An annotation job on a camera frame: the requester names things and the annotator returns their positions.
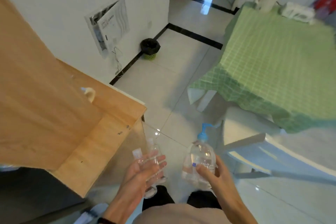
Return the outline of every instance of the black floor border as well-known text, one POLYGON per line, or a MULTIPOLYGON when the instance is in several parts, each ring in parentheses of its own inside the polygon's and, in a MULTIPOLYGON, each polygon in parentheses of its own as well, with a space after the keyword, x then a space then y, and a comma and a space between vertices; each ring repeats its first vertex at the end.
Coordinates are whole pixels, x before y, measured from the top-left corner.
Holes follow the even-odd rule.
POLYGON ((233 15, 235 15, 238 12, 238 10, 239 10, 238 7, 236 7, 234 10, 230 10, 228 8, 222 7, 220 5, 216 5, 214 3, 206 2, 204 0, 193 0, 193 1, 199 2, 202 5, 209 5, 210 7, 213 7, 215 9, 221 10, 221 11, 223 11, 225 13, 233 14, 233 15))
MULTIPOLYGON (((168 24, 154 37, 155 40, 157 40, 168 28, 168 24)), ((110 81, 110 85, 114 85, 126 71, 142 56, 143 52, 139 52, 132 60, 130 63, 128 63, 123 70, 121 70, 120 73, 117 74, 116 77, 113 78, 112 81, 110 81)))
POLYGON ((174 24, 168 23, 167 27, 168 27, 170 30, 176 31, 176 32, 178 32, 178 33, 180 33, 180 34, 182 34, 182 35, 186 35, 186 36, 188 36, 188 37, 190 37, 190 38, 192 38, 192 39, 195 39, 195 40, 197 40, 197 41, 200 41, 200 42, 202 42, 202 43, 205 43, 205 44, 207 44, 207 45, 210 45, 210 46, 212 46, 212 47, 214 47, 214 48, 217 48, 217 49, 220 49, 220 50, 221 50, 222 47, 223 47, 223 44, 221 44, 221 43, 219 43, 219 42, 216 42, 216 41, 214 41, 214 40, 211 40, 211 39, 209 39, 209 38, 207 38, 207 37, 205 37, 205 36, 198 35, 198 34, 196 34, 196 33, 194 33, 194 32, 191 32, 191 31, 189 31, 189 30, 187 30, 187 29, 181 28, 181 27, 176 26, 176 25, 174 25, 174 24))

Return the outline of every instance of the table leg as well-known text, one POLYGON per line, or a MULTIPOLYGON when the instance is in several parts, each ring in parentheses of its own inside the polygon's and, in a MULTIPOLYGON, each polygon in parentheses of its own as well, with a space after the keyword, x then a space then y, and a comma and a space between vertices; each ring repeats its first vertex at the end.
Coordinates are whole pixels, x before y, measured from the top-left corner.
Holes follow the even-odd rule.
POLYGON ((213 96, 216 94, 216 92, 217 91, 215 90, 208 90, 207 93, 204 95, 204 97, 201 99, 201 102, 197 107, 197 111, 203 112, 204 109, 208 106, 213 96))

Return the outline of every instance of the blue pump nozzle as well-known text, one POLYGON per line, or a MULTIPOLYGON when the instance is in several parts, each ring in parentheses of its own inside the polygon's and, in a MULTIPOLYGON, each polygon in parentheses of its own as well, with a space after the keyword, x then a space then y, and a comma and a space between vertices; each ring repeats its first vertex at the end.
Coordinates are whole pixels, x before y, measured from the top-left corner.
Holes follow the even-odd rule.
POLYGON ((207 127, 213 127, 213 125, 209 124, 209 123, 202 123, 202 132, 200 132, 197 135, 197 140, 200 140, 200 141, 207 141, 208 140, 208 136, 205 133, 205 130, 206 130, 207 127))

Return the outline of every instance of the clear plastic bottle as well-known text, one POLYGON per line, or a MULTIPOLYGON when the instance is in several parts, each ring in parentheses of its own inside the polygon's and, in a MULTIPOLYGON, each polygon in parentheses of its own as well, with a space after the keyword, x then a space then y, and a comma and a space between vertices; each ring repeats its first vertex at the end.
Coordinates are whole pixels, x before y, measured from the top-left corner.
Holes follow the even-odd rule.
MULTIPOLYGON (((142 151, 141 148, 135 149, 132 151, 134 159, 138 160, 139 166, 141 168, 142 165, 144 165, 145 161, 142 157, 142 151)), ((157 193, 158 189, 155 186, 151 186, 148 189, 146 189, 144 198, 151 198, 157 193)))
MULTIPOLYGON (((148 154, 151 156, 150 159, 153 159, 157 164, 159 164, 157 157, 162 155, 161 149, 154 138, 147 138, 147 149, 148 154)), ((163 175, 162 178, 158 179, 156 184, 162 184, 167 181, 167 177, 163 175)))
POLYGON ((208 136, 205 133, 206 127, 213 127, 211 124, 203 123, 202 132, 198 134, 197 141, 193 142, 187 149, 182 168, 182 178, 194 185, 196 188, 206 190, 211 185, 207 180, 198 174, 196 165, 202 164, 213 174, 216 167, 216 155, 213 148, 206 143, 208 136))

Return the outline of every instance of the black pants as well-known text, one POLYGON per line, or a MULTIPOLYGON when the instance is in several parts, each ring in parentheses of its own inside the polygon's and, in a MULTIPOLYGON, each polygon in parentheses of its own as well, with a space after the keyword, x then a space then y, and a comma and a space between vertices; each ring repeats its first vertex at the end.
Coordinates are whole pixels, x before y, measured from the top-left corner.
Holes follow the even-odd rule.
MULTIPOLYGON (((146 210, 152 206, 174 204, 174 200, 168 194, 165 186, 157 185, 157 193, 154 197, 143 200, 142 210, 146 210)), ((188 205, 196 208, 218 208, 222 209, 218 203, 216 196, 211 191, 195 191, 191 193, 187 201, 188 205)))

